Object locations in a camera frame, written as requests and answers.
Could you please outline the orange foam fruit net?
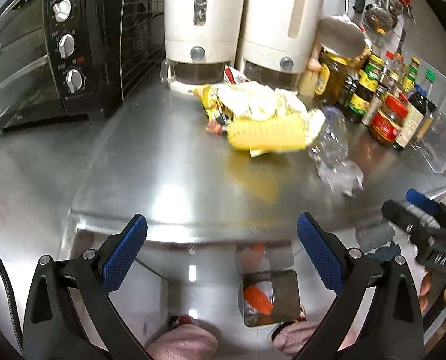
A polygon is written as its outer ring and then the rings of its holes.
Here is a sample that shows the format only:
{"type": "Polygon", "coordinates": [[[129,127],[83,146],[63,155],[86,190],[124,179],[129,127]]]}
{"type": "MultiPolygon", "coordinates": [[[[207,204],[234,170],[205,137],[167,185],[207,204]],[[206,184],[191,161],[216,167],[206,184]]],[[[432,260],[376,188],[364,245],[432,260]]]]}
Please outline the orange foam fruit net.
{"type": "Polygon", "coordinates": [[[244,300],[259,313],[270,315],[273,311],[273,304],[270,299],[254,285],[249,285],[243,291],[244,300]]]}

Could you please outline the clear plastic water bottle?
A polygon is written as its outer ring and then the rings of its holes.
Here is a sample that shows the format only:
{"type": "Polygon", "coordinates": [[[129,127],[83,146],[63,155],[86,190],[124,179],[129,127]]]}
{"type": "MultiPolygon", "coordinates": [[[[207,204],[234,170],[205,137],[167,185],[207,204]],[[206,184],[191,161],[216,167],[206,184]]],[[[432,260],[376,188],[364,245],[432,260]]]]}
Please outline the clear plastic water bottle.
{"type": "Polygon", "coordinates": [[[320,179],[334,193],[354,196],[363,189],[364,175],[349,159],[348,131],[343,113],[335,106],[322,109],[326,121],[309,149],[320,179]]]}

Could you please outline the yellow foam fruit net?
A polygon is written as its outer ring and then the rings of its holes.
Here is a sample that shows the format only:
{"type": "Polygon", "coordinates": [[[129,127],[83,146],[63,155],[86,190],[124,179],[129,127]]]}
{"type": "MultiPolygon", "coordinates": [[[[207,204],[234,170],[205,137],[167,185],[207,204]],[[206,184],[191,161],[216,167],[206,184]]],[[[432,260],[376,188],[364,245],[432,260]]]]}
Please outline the yellow foam fruit net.
{"type": "Polygon", "coordinates": [[[236,150],[303,150],[312,143],[306,121],[300,116],[264,121],[235,121],[226,130],[229,143],[236,150]]]}

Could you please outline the yellow snack wrapper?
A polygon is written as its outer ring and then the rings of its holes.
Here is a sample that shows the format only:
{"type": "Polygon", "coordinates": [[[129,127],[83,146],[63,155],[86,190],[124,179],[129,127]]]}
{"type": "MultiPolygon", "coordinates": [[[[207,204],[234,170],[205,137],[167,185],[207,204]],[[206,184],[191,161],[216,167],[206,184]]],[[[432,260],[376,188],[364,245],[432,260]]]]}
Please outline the yellow snack wrapper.
{"type": "MultiPolygon", "coordinates": [[[[206,130],[215,135],[224,135],[226,138],[228,126],[235,121],[264,121],[300,116],[306,121],[307,136],[311,137],[313,143],[326,121],[326,116],[322,111],[317,108],[309,110],[292,92],[280,88],[272,89],[255,81],[236,85],[206,84],[194,88],[192,93],[198,97],[208,118],[206,130]]],[[[252,157],[258,157],[271,152],[285,153],[301,150],[243,151],[247,151],[252,157]]]]}

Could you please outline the metal trash bin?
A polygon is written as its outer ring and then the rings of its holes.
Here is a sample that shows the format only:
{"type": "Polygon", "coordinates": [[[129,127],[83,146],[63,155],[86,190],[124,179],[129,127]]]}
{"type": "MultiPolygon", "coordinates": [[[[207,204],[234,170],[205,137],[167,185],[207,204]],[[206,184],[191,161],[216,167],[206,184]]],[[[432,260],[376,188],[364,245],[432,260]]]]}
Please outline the metal trash bin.
{"type": "Polygon", "coordinates": [[[296,272],[284,270],[244,275],[239,287],[239,311],[247,328],[297,320],[301,307],[296,272]],[[244,300],[243,291],[249,285],[254,285],[270,299],[273,304],[270,315],[259,313],[244,300]]]}

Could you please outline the black lid spice jar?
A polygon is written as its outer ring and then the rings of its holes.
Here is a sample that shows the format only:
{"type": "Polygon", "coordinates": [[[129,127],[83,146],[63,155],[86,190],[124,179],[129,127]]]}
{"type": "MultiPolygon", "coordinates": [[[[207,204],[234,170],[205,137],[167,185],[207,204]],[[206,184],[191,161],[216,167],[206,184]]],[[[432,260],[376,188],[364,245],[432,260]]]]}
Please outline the black lid spice jar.
{"type": "Polygon", "coordinates": [[[436,105],[434,104],[434,102],[429,101],[427,104],[426,114],[414,135],[414,141],[420,141],[424,137],[429,127],[431,126],[433,117],[435,116],[435,111],[436,105]]]}

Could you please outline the dark soy sauce bottle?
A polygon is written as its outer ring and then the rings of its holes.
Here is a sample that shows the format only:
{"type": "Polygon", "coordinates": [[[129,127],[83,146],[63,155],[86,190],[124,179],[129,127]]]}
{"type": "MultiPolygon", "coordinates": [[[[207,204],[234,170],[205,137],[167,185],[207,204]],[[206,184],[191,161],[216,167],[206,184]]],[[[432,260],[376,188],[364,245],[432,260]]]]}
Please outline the dark soy sauce bottle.
{"type": "Polygon", "coordinates": [[[393,147],[397,151],[402,151],[408,146],[426,116],[428,94],[431,92],[434,82],[435,72],[432,69],[427,69],[425,80],[409,96],[406,105],[408,114],[405,117],[404,125],[393,144],[393,147]]]}

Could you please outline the small glass spice shaker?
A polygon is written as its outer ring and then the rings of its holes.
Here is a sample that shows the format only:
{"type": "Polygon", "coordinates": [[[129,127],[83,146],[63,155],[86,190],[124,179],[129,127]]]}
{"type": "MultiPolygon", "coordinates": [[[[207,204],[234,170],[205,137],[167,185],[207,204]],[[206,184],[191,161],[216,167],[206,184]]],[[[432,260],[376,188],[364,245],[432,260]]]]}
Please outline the small glass spice shaker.
{"type": "Polygon", "coordinates": [[[363,115],[361,123],[367,127],[369,127],[372,119],[374,118],[375,113],[378,111],[387,95],[387,88],[384,85],[379,85],[376,89],[376,92],[368,105],[366,113],[363,115]]]}

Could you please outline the green yellow label sauce bottle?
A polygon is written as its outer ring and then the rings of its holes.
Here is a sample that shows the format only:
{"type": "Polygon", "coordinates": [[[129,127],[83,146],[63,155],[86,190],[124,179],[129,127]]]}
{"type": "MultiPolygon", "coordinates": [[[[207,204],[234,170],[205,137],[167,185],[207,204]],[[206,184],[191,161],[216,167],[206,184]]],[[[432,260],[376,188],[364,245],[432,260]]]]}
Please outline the green yellow label sauce bottle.
{"type": "Polygon", "coordinates": [[[356,91],[351,96],[348,105],[348,118],[351,122],[357,124],[362,121],[376,92],[383,65],[383,60],[380,57],[370,55],[366,67],[361,71],[356,91]]]}

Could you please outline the yellow lid oil jar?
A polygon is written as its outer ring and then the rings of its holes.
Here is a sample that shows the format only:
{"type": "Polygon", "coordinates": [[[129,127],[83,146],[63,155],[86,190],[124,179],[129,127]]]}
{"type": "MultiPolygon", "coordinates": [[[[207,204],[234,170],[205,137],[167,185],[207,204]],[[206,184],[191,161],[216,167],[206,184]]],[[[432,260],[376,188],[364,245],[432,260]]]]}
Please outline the yellow lid oil jar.
{"type": "Polygon", "coordinates": [[[318,61],[321,69],[314,97],[323,105],[334,106],[340,98],[348,74],[348,60],[324,49],[318,61]]]}

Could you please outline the small straw brush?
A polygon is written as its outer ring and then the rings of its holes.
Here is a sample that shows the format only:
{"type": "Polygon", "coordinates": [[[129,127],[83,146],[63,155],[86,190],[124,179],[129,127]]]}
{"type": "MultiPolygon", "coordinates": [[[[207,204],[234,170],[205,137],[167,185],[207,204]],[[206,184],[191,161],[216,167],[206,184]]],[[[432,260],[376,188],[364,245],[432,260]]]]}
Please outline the small straw brush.
{"type": "Polygon", "coordinates": [[[321,64],[319,62],[320,52],[321,44],[318,39],[315,39],[306,69],[303,75],[300,77],[298,86],[298,93],[300,96],[312,97],[314,94],[321,70],[321,64]]]}

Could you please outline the steel skimmer ladle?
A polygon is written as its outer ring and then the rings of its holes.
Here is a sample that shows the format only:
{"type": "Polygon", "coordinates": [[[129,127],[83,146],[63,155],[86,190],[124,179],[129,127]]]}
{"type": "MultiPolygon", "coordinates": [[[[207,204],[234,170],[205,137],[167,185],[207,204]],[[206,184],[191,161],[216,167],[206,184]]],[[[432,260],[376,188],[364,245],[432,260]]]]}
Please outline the steel skimmer ladle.
{"type": "Polygon", "coordinates": [[[366,48],[365,35],[354,23],[349,13],[349,0],[344,0],[344,13],[320,19],[318,23],[318,40],[321,46],[345,59],[354,59],[366,48]]]}

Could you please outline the hanging steel strainer spoon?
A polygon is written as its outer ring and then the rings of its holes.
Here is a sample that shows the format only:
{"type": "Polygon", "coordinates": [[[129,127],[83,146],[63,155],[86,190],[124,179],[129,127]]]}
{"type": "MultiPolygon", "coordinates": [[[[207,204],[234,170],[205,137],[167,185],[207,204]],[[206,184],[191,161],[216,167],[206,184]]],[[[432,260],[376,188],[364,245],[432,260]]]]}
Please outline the hanging steel strainer spoon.
{"type": "Polygon", "coordinates": [[[387,0],[378,0],[376,3],[368,4],[364,10],[366,25],[374,33],[386,35],[394,29],[394,18],[389,8],[387,0]]]}

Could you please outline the red white small wrapper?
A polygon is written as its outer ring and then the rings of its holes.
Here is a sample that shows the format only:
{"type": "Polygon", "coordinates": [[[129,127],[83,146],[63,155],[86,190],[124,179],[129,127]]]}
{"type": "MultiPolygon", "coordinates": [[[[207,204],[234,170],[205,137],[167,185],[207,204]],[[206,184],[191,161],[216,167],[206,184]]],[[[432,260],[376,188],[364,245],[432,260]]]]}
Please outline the red white small wrapper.
{"type": "Polygon", "coordinates": [[[223,81],[227,84],[236,85],[249,82],[250,80],[247,79],[247,77],[243,73],[239,72],[239,70],[235,69],[234,67],[225,65],[223,71],[223,81]]]}

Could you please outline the black toaster oven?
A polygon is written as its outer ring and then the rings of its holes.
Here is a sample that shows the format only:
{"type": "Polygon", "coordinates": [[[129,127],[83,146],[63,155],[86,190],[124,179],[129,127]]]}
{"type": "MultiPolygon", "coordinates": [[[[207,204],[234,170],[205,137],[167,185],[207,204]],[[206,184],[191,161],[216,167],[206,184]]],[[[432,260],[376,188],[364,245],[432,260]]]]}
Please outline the black toaster oven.
{"type": "Polygon", "coordinates": [[[163,54],[164,0],[0,0],[0,132],[105,119],[163,54]]]}

